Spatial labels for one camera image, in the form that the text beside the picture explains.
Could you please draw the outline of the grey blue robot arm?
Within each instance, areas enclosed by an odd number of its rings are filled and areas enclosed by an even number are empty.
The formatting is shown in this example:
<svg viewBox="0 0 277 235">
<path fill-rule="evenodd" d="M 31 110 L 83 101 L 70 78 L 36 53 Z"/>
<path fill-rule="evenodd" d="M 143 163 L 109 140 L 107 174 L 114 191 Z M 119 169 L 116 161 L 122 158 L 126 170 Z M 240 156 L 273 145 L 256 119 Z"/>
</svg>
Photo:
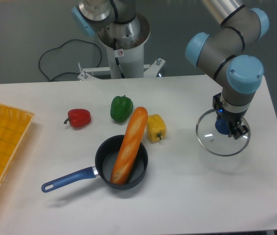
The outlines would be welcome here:
<svg viewBox="0 0 277 235">
<path fill-rule="evenodd" d="M 264 74 L 262 63 L 243 52 L 267 32 L 269 19 L 264 11 L 249 9 L 239 0 L 206 0 L 204 6 L 221 31 L 193 36 L 185 56 L 222 87 L 213 97 L 215 128 L 238 139 L 249 131 L 242 120 Z M 136 11 L 135 1 L 83 0 L 71 12 L 84 33 L 97 36 L 106 47 L 112 78 L 143 77 L 150 26 Z"/>
</svg>

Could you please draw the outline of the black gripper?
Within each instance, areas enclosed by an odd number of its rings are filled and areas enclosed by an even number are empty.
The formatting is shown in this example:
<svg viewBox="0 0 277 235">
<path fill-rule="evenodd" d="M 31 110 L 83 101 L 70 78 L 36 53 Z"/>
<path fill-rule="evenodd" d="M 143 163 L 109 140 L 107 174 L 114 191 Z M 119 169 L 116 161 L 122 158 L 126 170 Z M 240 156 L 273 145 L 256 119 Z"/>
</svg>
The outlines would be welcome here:
<svg viewBox="0 0 277 235">
<path fill-rule="evenodd" d="M 228 137 L 233 137 L 235 140 L 241 138 L 249 132 L 246 125 L 242 124 L 244 116 L 243 106 L 234 106 L 229 104 L 221 93 L 213 96 L 212 107 L 217 113 L 217 116 L 224 119 L 229 126 Z"/>
</svg>

